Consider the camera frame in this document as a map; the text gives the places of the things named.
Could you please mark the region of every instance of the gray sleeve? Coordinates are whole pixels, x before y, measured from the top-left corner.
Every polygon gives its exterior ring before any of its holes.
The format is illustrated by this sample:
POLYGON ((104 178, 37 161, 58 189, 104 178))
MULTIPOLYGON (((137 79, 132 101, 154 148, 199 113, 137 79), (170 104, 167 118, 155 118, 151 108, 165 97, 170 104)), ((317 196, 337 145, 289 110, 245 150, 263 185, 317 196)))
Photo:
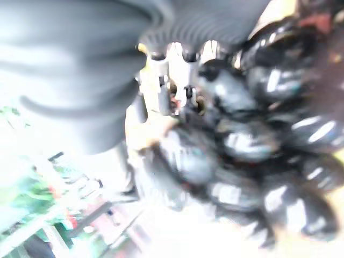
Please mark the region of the gray sleeve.
POLYGON ((124 139, 135 46, 205 40, 239 44, 269 0, 2 0, 0 79, 20 106, 66 148, 94 154, 124 139))

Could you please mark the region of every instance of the black shiny object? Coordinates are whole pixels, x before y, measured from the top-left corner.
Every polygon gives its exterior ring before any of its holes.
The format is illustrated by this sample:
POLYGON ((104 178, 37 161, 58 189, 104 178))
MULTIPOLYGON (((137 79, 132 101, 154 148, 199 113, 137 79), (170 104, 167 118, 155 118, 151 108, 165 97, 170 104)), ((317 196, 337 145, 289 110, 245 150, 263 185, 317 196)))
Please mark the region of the black shiny object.
POLYGON ((294 17, 270 23, 248 40, 240 57, 240 69, 273 67, 299 62, 314 52, 318 34, 312 27, 296 27, 294 17))
POLYGON ((259 103, 272 104, 299 97, 307 79, 304 68, 254 67, 248 71, 247 85, 259 103))
POLYGON ((220 223, 235 223, 241 226, 247 239, 255 241, 259 248, 275 248, 275 233, 260 211, 229 211, 217 206, 215 216, 220 223))
POLYGON ((279 149, 274 132, 264 122, 222 120, 217 127, 224 152, 242 161, 260 162, 279 149))
POLYGON ((213 101, 225 113, 253 112, 256 101, 246 89, 245 80, 222 60, 209 60, 198 73, 198 85, 208 101, 213 101))
POLYGON ((262 204, 260 187, 235 168, 218 169, 206 189, 210 200, 227 210, 253 211, 262 204))
POLYGON ((344 147, 343 124, 328 113, 314 113, 301 101, 281 104, 268 114, 281 142, 311 153, 333 153, 344 147))
POLYGON ((218 167, 215 143, 204 132, 176 125, 160 140, 162 155, 177 175, 195 185, 207 183, 218 167))
POLYGON ((339 226, 331 207, 291 174, 267 176, 263 182, 268 219, 320 241, 335 238, 339 226))
POLYGON ((301 153, 288 158, 309 185, 322 192, 333 191, 344 185, 343 164, 331 155, 301 153))
POLYGON ((187 201, 187 192, 174 177, 158 148, 145 149, 135 166, 135 186, 140 198, 149 199, 176 211, 181 211, 187 201))

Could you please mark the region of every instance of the gray fabric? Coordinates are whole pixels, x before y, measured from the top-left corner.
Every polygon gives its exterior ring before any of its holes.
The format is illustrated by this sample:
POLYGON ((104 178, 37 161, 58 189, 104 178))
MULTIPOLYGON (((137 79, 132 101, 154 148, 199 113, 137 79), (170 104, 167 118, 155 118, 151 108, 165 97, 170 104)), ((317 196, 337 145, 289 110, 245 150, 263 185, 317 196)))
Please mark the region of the gray fabric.
POLYGON ((63 150, 103 152, 124 139, 134 74, 146 62, 135 50, 141 35, 150 49, 171 41, 237 44, 268 2, 2 0, 0 79, 19 87, 22 110, 63 150))

